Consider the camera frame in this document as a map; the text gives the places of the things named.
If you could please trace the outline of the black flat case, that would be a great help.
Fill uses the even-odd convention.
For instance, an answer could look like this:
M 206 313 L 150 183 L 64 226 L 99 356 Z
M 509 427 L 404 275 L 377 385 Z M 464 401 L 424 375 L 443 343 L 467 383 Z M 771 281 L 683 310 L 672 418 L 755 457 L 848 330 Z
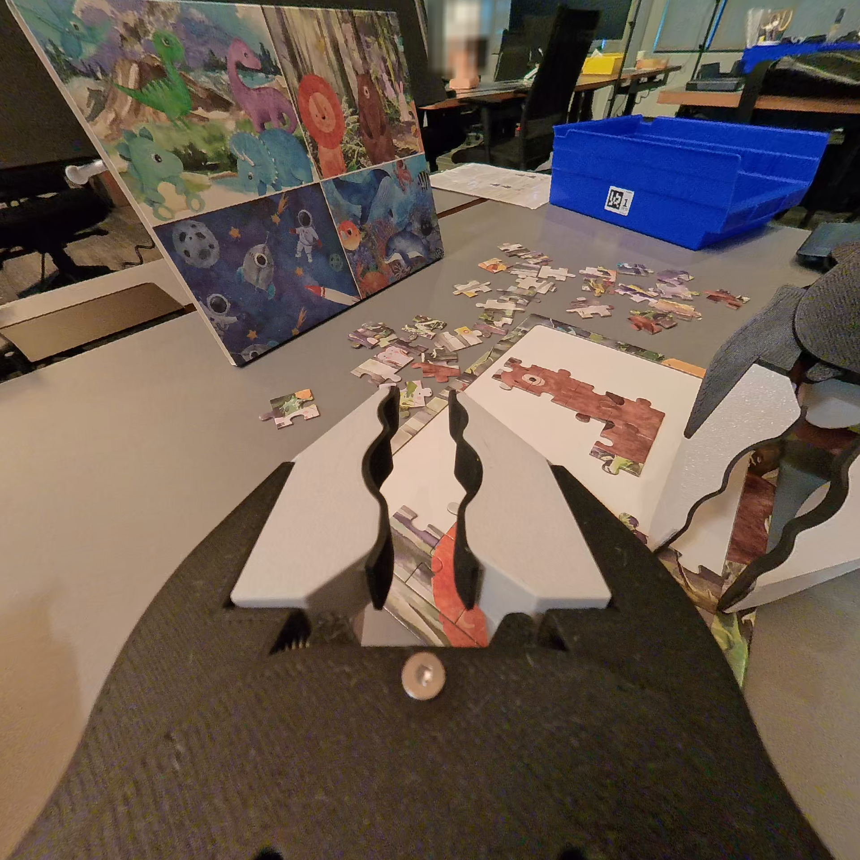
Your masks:
M 808 269 L 824 273 L 836 263 L 834 249 L 859 241 L 859 222 L 826 222 L 818 225 L 795 253 L 795 261 Z

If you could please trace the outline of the black high-back office chair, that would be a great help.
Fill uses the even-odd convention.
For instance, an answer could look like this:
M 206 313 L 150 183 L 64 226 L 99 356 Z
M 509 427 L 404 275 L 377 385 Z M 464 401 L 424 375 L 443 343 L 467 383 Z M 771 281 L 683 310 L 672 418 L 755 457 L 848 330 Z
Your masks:
M 528 93 L 494 110 L 487 145 L 490 164 L 532 170 L 549 159 L 554 127 L 568 121 L 575 87 L 599 17 L 596 9 L 558 9 Z

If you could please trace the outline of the pile of jigsaw pieces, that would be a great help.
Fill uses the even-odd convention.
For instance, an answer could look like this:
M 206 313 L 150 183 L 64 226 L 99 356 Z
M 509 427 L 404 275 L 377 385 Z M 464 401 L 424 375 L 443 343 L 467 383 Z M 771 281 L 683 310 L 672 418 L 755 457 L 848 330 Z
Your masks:
M 645 303 L 648 307 L 645 310 L 630 311 L 629 322 L 637 330 L 647 330 L 651 334 L 659 333 L 661 330 L 672 328 L 675 325 L 674 318 L 698 319 L 700 314 L 695 307 L 689 306 L 681 299 L 691 299 L 694 296 L 704 295 L 709 301 L 717 304 L 724 304 L 733 309 L 739 309 L 749 302 L 749 297 L 742 294 L 734 294 L 724 288 L 716 290 L 705 290 L 697 292 L 691 290 L 688 283 L 693 280 L 691 274 L 682 270 L 666 270 L 657 274 L 657 279 L 653 286 L 645 285 L 634 281 L 633 283 L 621 283 L 620 275 L 629 274 L 635 277 L 644 278 L 647 274 L 654 274 L 652 270 L 639 264 L 619 263 L 615 270 L 609 270 L 603 266 L 586 267 L 580 271 L 583 280 L 581 289 L 588 292 L 590 297 L 595 301 L 604 295 L 619 295 L 627 296 L 630 301 L 635 303 Z M 576 314 L 582 320 L 591 319 L 593 317 L 610 317 L 612 307 L 606 301 L 600 301 L 589 304 L 588 297 L 576 296 L 570 307 L 566 308 L 567 313 Z M 439 363 L 438 361 L 429 361 L 432 356 L 422 354 L 421 358 L 427 361 L 414 362 L 414 369 L 421 369 L 421 373 L 425 378 L 433 378 L 436 381 L 447 383 L 452 378 L 459 378 L 462 382 L 465 375 L 471 373 L 477 374 L 478 365 L 473 365 L 471 369 L 461 371 L 456 366 L 451 364 Z M 401 391 L 401 409 L 417 408 L 419 400 L 421 405 L 424 405 L 423 397 L 419 397 L 421 393 L 417 389 L 410 394 L 412 389 L 409 388 L 413 383 L 407 385 L 407 391 Z M 310 389 L 302 390 L 290 394 L 280 399 L 271 401 L 272 408 L 269 412 L 260 415 L 261 421 L 274 421 L 275 426 L 282 428 L 291 426 L 292 419 L 296 415 L 303 418 L 317 417 L 319 410 L 316 405 L 313 405 L 313 394 Z

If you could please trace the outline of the jigsaw puzzle tray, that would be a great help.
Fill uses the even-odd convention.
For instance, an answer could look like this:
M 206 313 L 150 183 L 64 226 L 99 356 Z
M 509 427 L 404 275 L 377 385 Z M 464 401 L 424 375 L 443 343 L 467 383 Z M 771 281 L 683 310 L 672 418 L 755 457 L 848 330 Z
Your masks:
M 392 440 L 394 470 L 383 489 L 391 515 L 405 506 L 416 512 L 420 527 L 434 525 L 445 532 L 456 524 L 464 491 L 448 471 L 455 453 L 448 429 L 448 397 L 474 384 L 476 401 L 544 457 L 563 465 L 645 542 L 700 379 L 671 367 L 655 353 L 640 356 L 629 345 L 610 347 L 598 342 L 596 335 L 581 337 L 574 327 L 555 328 L 552 320 L 530 317 L 526 322 L 531 327 L 523 324 L 479 360 L 476 375 L 469 373 L 462 382 L 456 378 L 402 423 Z M 641 475 L 606 473 L 590 455 L 601 422 L 579 422 L 572 411 L 555 405 L 547 395 L 503 390 L 492 374 L 510 358 L 526 366 L 566 369 L 592 384 L 596 392 L 643 398 L 662 411 L 665 419 Z M 699 609 L 740 684 L 747 673 L 756 611 L 725 614 L 715 612 L 715 606 L 725 588 L 765 549 L 775 485 L 760 474 L 764 461 L 762 452 L 749 455 L 725 553 L 681 553 L 672 545 L 659 555 Z

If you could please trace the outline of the blue storage crate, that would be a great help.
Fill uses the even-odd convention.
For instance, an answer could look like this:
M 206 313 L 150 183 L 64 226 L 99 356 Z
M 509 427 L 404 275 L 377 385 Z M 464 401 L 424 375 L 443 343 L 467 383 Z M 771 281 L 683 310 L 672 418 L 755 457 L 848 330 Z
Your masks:
M 783 57 L 814 54 L 817 52 L 859 51 L 857 41 L 785 43 L 774 46 L 755 46 L 745 49 L 741 58 L 742 75 L 749 75 L 763 62 L 776 62 Z

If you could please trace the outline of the blue plastic bin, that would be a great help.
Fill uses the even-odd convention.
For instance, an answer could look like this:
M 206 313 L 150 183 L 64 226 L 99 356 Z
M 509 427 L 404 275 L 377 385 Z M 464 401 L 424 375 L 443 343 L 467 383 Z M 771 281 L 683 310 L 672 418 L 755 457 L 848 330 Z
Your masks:
M 624 115 L 554 127 L 550 203 L 690 250 L 798 205 L 827 133 Z

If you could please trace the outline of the assembled brown bear puzzle section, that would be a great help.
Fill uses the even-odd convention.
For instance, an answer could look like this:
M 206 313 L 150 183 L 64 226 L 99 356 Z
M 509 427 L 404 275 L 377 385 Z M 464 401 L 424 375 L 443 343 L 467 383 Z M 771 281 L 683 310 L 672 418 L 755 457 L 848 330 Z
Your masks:
M 609 391 L 599 393 L 566 369 L 525 366 L 516 358 L 506 360 L 492 378 L 505 391 L 549 396 L 555 405 L 572 411 L 579 422 L 601 422 L 603 427 L 590 455 L 601 462 L 606 473 L 641 475 L 665 419 L 649 400 L 633 400 Z

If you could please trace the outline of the illustrated puzzle box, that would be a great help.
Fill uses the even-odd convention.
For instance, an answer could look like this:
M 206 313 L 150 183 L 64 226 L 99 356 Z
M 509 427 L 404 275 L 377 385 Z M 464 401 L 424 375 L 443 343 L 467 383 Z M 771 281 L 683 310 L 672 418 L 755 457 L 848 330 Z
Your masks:
M 234 366 L 444 256 L 392 2 L 8 2 Z

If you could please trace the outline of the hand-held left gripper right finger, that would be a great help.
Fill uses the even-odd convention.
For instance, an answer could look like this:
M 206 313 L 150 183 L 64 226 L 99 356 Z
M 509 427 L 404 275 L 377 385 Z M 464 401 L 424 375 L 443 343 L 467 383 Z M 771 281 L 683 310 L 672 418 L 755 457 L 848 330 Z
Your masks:
M 465 392 L 452 395 L 449 431 L 464 489 L 455 586 L 488 638 L 511 614 L 606 608 L 610 589 L 550 462 Z

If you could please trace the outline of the clear pen holder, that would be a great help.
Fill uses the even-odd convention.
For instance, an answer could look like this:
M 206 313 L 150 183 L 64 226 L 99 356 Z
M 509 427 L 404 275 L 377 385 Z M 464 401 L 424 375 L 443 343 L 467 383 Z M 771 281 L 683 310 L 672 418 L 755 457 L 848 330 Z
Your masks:
M 749 8 L 745 19 L 746 48 L 779 45 L 793 17 L 792 8 Z

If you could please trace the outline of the pale monitor stand base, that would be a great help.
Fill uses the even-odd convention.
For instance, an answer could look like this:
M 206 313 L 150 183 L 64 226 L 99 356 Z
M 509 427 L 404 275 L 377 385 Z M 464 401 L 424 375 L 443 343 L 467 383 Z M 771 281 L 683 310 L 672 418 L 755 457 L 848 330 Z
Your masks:
M 186 310 L 186 305 L 160 286 L 145 283 L 27 321 L 3 323 L 1 334 L 27 360 L 35 362 Z

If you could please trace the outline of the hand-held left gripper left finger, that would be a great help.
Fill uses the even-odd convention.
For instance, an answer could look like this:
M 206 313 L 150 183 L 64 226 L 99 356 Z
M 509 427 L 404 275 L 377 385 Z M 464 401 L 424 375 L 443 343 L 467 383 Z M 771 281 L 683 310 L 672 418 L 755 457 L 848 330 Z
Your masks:
M 388 506 L 400 392 L 378 392 L 289 463 L 280 495 L 231 592 L 242 608 L 360 613 L 394 578 Z

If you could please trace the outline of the long wooden desk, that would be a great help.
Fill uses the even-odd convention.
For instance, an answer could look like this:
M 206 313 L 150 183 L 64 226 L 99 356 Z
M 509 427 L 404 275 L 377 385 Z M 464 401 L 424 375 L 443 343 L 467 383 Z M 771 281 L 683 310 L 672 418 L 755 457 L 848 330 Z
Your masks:
M 669 75 L 680 71 L 680 65 L 670 65 L 658 61 L 655 68 L 623 69 L 616 75 L 581 74 L 574 88 L 574 102 L 581 111 L 591 116 L 594 93 L 609 90 L 612 95 L 621 95 L 625 104 L 624 112 L 630 113 L 639 93 L 659 90 L 666 85 Z M 489 83 L 485 87 L 470 90 L 450 90 L 440 102 L 419 106 L 418 112 L 452 110 L 465 104 L 502 103 L 525 97 L 531 84 L 525 82 Z

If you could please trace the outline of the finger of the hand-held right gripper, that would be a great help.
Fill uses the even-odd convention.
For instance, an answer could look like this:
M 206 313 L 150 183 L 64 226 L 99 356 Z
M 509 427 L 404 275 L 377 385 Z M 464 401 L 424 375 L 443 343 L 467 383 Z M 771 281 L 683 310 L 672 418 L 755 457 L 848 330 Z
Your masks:
M 649 529 L 649 547 L 725 553 L 749 452 L 779 438 L 801 409 L 790 378 L 747 372 L 690 438 L 680 442 Z
M 727 588 L 720 611 L 762 606 L 858 569 L 858 451 L 858 437 L 838 454 L 787 443 L 767 552 Z

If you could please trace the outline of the dark cloth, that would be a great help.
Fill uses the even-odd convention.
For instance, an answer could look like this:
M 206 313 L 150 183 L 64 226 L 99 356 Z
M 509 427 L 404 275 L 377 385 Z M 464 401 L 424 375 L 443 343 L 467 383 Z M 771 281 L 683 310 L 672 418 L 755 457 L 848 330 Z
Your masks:
M 779 59 L 766 79 L 774 95 L 822 99 L 859 98 L 859 51 L 838 50 Z

